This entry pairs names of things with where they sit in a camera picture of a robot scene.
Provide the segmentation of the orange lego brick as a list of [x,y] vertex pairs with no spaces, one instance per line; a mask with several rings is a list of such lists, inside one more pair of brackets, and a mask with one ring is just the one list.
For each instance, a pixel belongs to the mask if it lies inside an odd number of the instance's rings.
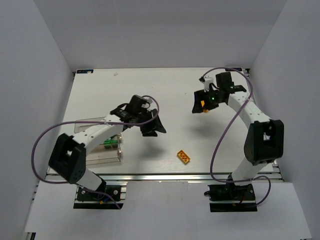
[[178,151],[176,155],[185,165],[191,160],[191,158],[183,150]]

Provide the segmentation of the green lego brick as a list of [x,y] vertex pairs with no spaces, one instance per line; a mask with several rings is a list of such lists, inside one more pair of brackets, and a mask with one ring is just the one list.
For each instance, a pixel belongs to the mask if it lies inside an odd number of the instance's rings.
[[118,136],[114,135],[103,142],[105,149],[113,149],[118,147]]

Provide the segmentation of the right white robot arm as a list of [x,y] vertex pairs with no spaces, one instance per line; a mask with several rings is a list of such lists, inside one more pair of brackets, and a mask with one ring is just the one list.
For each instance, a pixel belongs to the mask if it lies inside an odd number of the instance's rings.
[[262,168],[283,156],[284,123],[263,113],[251,100],[252,90],[236,85],[231,72],[219,73],[215,80],[203,76],[199,80],[203,89],[194,92],[192,113],[205,113],[226,104],[247,127],[244,159],[225,182],[236,186],[249,185]]

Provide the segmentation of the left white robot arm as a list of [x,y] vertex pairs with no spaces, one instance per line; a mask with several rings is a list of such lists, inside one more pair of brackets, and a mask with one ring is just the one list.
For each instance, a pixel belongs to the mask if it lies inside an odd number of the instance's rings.
[[100,121],[89,121],[90,127],[74,135],[61,134],[54,145],[48,165],[69,184],[90,192],[104,192],[106,181],[87,168],[86,158],[103,141],[131,127],[139,127],[144,137],[166,133],[160,108],[151,109],[157,101],[149,96],[133,95],[128,103],[111,110]]

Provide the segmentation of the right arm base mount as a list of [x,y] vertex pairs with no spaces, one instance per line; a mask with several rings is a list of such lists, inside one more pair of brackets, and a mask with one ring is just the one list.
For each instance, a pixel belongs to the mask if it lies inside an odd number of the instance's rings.
[[211,213],[257,212],[256,196],[253,185],[234,183],[211,184],[204,196],[209,198]]

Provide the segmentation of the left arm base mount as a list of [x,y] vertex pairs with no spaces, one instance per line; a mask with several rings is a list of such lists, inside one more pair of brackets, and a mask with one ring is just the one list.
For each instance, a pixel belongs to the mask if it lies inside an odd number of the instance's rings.
[[127,184],[123,181],[109,181],[104,192],[105,194],[97,194],[78,186],[73,208],[76,210],[120,210],[126,199]]

